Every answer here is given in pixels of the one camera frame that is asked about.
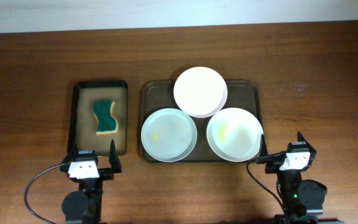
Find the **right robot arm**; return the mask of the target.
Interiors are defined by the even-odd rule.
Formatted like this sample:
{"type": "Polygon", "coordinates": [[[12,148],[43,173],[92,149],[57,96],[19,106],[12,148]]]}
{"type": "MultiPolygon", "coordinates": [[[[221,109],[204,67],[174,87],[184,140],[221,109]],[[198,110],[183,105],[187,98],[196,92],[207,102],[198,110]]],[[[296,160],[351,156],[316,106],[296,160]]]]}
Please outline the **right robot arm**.
{"type": "Polygon", "coordinates": [[[342,223],[337,218],[320,219],[328,188],[315,180],[303,179],[317,155],[316,149],[298,132],[297,141],[289,142],[287,149],[275,154],[253,158],[248,164],[265,166],[266,174],[277,176],[276,191],[263,187],[279,203],[283,213],[275,215],[272,223],[342,223]]]}

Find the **cream white plate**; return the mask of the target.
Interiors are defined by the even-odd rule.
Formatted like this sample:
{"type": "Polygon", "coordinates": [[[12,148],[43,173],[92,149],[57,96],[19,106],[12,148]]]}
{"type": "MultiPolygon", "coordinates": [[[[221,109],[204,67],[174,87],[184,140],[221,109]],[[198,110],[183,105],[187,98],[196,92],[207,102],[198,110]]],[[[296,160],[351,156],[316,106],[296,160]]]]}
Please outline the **cream white plate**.
{"type": "Polygon", "coordinates": [[[226,108],[212,116],[206,138],[212,151],[225,161],[245,162],[261,148],[264,133],[260,121],[240,108],[226,108]]]}

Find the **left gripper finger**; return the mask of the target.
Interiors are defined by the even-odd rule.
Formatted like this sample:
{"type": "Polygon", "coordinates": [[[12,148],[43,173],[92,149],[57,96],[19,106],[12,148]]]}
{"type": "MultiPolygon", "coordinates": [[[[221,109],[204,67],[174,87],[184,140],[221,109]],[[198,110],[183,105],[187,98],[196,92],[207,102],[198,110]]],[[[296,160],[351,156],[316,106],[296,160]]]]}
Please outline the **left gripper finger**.
{"type": "Polygon", "coordinates": [[[122,165],[118,157],[118,153],[116,151],[115,142],[112,139],[110,144],[110,151],[109,151],[109,163],[111,165],[112,173],[121,173],[122,172],[122,165]]]}
{"type": "Polygon", "coordinates": [[[76,143],[74,143],[66,155],[66,162],[74,161],[77,158],[77,155],[78,155],[77,145],[76,143]]]}

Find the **pale blue plate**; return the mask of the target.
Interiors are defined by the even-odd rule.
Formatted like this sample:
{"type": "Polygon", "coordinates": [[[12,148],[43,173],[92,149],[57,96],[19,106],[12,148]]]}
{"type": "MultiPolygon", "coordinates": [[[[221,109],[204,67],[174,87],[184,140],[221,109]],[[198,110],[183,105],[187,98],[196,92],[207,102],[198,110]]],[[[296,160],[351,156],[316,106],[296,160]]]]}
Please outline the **pale blue plate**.
{"type": "Polygon", "coordinates": [[[195,148],[198,132],[189,115],[175,108],[164,108],[147,117],[140,138],[149,156],[160,162],[176,162],[195,148]]]}

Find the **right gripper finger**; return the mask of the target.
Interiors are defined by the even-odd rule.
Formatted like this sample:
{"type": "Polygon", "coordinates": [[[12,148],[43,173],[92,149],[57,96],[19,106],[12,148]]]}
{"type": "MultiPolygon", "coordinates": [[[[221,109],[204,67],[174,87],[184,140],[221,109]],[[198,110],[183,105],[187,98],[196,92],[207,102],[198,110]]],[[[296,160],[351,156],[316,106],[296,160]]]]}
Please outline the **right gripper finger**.
{"type": "Polygon", "coordinates": [[[260,136],[260,152],[259,152],[259,156],[264,157],[264,156],[267,156],[268,154],[269,153],[268,153],[267,145],[266,145],[266,142],[265,142],[265,136],[264,136],[264,134],[261,134],[261,136],[260,136]]]}
{"type": "Polygon", "coordinates": [[[298,142],[303,142],[304,144],[308,144],[308,141],[305,139],[305,137],[302,135],[300,131],[297,132],[297,140],[298,142]]]}

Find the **green and yellow sponge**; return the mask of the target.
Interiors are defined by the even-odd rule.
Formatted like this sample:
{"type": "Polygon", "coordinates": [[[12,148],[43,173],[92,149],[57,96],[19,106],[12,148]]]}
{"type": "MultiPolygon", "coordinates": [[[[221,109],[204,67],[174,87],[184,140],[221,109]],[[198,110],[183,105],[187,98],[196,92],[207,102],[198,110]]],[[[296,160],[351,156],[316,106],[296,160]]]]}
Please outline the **green and yellow sponge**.
{"type": "Polygon", "coordinates": [[[96,135],[115,134],[119,130],[119,123],[114,116],[113,100],[98,100],[93,103],[92,111],[97,121],[96,135]]]}

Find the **pink plate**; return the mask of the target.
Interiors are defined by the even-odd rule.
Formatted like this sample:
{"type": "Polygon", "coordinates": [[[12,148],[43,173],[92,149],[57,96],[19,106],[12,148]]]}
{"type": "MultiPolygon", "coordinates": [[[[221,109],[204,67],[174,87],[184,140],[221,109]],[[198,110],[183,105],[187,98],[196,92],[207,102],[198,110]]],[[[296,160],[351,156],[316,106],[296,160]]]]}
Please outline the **pink plate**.
{"type": "Polygon", "coordinates": [[[208,67],[185,70],[173,87],[175,103],[186,114],[207,118],[223,108],[228,96],[224,78],[208,67]]]}

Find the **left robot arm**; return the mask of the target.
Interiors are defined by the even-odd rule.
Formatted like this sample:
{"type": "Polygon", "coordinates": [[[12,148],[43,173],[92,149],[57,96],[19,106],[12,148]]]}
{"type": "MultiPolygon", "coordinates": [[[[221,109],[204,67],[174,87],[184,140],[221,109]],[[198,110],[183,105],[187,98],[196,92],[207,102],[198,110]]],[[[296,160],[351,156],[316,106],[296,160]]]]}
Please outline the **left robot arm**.
{"type": "Polygon", "coordinates": [[[78,184],[78,190],[69,193],[62,202],[65,223],[100,223],[103,197],[103,182],[113,180],[122,172],[122,165],[111,141],[109,168],[98,167],[96,151],[79,151],[74,144],[63,159],[62,172],[78,184]]]}

